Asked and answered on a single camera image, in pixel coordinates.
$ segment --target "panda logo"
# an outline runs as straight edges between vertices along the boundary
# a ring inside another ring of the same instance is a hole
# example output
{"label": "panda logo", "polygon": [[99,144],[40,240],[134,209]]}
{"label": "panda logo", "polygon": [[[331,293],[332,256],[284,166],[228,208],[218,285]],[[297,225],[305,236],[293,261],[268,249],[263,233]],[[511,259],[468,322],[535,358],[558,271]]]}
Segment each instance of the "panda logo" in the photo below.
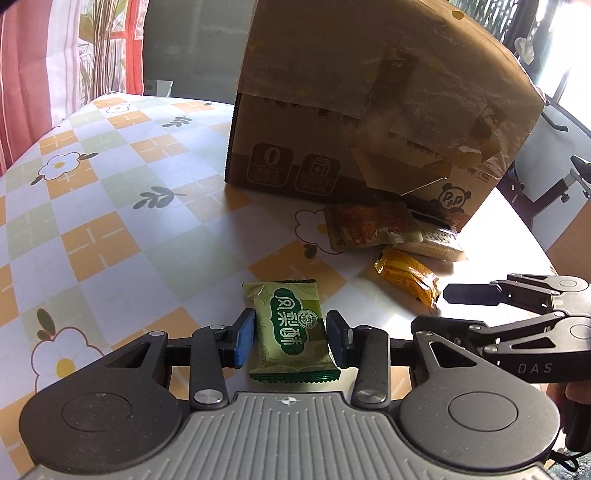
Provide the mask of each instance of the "panda logo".
{"label": "panda logo", "polygon": [[454,187],[451,183],[446,183],[441,188],[441,193],[437,199],[441,206],[450,212],[462,212],[466,200],[470,199],[472,192],[467,192],[461,187]]}

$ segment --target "green snack package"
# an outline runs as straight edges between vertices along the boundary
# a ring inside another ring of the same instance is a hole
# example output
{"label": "green snack package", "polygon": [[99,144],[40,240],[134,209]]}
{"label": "green snack package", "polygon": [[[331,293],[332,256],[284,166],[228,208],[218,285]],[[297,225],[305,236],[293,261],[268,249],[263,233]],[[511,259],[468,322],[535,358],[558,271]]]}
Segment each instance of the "green snack package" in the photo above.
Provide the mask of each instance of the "green snack package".
{"label": "green snack package", "polygon": [[254,300],[261,382],[328,382],[340,370],[329,353],[316,280],[258,282],[243,285]]}

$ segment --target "hand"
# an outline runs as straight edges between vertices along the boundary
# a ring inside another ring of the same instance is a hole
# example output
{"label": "hand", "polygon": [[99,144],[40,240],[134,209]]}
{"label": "hand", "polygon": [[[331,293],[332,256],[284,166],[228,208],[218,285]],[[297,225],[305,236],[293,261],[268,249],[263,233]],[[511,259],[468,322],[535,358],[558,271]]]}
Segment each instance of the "hand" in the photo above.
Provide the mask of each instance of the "hand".
{"label": "hand", "polygon": [[561,416],[565,399],[576,403],[591,404],[591,380],[571,383],[551,383],[546,390],[548,396],[554,400]]}

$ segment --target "gray ribbed plate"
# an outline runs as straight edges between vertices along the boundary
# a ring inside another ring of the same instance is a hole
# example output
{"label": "gray ribbed plate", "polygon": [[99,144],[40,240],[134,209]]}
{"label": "gray ribbed plate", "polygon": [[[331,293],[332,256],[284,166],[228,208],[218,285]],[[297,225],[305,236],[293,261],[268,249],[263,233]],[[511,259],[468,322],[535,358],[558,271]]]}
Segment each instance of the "gray ribbed plate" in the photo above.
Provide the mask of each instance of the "gray ribbed plate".
{"label": "gray ribbed plate", "polygon": [[[39,466],[25,480],[82,475]],[[541,466],[491,475],[550,480]],[[162,452],[142,465],[88,480],[485,480],[427,462],[388,418],[347,405],[339,393],[240,393],[222,410],[195,412]]]}

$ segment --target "green label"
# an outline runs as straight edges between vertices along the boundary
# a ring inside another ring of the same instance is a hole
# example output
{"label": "green label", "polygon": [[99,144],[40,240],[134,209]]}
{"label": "green label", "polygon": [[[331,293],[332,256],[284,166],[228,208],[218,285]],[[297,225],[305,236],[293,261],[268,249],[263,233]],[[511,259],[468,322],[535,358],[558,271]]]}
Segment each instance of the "green label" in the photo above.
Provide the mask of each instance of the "green label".
{"label": "green label", "polygon": [[308,334],[306,330],[318,325],[318,315],[303,309],[301,302],[287,288],[278,288],[271,299],[271,321],[275,340],[288,355],[304,351]]}

